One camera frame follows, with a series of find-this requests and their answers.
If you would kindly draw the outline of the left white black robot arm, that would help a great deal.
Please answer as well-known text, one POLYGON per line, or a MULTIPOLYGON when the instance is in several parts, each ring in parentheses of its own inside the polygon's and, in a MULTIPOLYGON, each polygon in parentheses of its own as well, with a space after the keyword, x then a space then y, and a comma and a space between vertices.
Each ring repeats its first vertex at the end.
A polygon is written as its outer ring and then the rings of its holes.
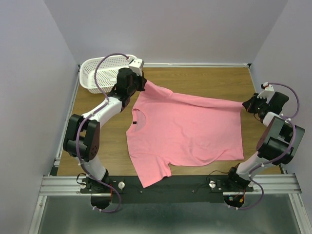
POLYGON ((108 170, 97 156, 101 127, 127 107, 135 92, 145 90, 146 81, 141 68, 121 68, 117 82, 105 101, 93 110, 83 115, 73 114, 69 119, 63 150, 78 160, 87 177, 92 180, 92 188, 98 193, 112 188, 108 170))

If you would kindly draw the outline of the pink t shirt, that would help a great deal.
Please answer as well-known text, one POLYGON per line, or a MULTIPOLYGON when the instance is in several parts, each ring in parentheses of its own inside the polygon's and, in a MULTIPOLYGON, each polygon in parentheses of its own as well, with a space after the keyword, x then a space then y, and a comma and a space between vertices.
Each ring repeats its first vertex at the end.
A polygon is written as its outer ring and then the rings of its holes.
POLYGON ((132 108, 130 159, 143 187, 171 176, 171 165, 242 160, 242 104, 175 93, 148 81, 132 108))

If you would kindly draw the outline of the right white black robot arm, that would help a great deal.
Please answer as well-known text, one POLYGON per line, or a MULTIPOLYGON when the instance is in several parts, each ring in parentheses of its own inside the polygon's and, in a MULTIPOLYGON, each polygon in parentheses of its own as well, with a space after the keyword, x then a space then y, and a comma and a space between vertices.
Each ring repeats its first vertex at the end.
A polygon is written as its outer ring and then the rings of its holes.
POLYGON ((280 92, 274 92, 270 101, 262 94, 255 93, 242 104, 248 113, 258 115, 266 129, 256 146, 256 152, 229 170, 224 179, 228 190, 245 189, 260 172, 275 165, 286 165, 294 158, 305 129, 292 125, 291 119, 281 114, 288 100, 289 97, 280 92))

